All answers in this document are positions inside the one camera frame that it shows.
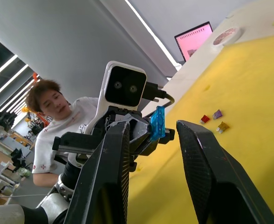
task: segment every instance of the blue plastic part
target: blue plastic part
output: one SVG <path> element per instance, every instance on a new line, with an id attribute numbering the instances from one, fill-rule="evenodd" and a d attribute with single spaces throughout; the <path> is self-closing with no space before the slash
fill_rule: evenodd
<path id="1" fill-rule="evenodd" d="M 157 106 L 157 110 L 151 116 L 151 141 L 165 137 L 165 108 Z"/>

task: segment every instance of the red fuse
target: red fuse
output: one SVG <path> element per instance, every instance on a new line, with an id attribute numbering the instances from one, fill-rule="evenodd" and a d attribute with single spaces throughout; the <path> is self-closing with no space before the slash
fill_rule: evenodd
<path id="1" fill-rule="evenodd" d="M 210 120 L 210 118 L 206 115 L 204 115 L 201 120 L 200 120 L 200 123 L 201 124 L 205 124 L 206 122 L 208 122 Z"/>

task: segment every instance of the cable connector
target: cable connector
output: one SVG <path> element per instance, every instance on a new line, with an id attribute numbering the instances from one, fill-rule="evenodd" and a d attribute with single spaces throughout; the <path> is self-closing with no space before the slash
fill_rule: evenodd
<path id="1" fill-rule="evenodd" d="M 166 91 L 160 90 L 159 88 L 160 86 L 158 86 L 158 84 L 146 82 L 142 98 L 151 101 L 154 101 L 155 98 L 165 99 Z"/>

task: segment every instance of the white t-shirt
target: white t-shirt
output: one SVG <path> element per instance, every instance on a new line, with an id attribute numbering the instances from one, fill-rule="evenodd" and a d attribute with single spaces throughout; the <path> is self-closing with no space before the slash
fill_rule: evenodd
<path id="1" fill-rule="evenodd" d="M 55 137 L 66 132 L 77 132 L 81 124 L 88 125 L 96 115 L 98 98 L 82 97 L 71 106 L 72 114 L 64 120 L 53 120 L 38 135 L 35 142 L 33 174 L 49 173 L 56 169 L 55 155 L 68 156 L 68 153 L 52 150 Z"/>

